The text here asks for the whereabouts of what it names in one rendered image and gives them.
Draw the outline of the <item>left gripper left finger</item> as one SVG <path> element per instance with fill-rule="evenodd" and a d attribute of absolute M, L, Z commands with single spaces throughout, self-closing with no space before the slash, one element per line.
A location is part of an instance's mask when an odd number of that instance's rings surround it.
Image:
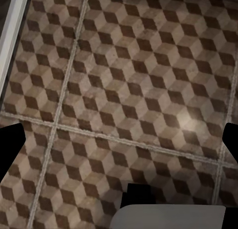
<path fill-rule="evenodd" d="M 0 128 L 0 182 L 26 141 L 22 123 Z"/>

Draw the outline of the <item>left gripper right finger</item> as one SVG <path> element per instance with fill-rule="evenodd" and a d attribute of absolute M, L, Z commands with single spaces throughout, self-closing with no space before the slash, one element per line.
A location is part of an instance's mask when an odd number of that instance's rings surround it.
<path fill-rule="evenodd" d="M 223 131 L 222 141 L 238 163 L 238 125 L 227 123 Z"/>

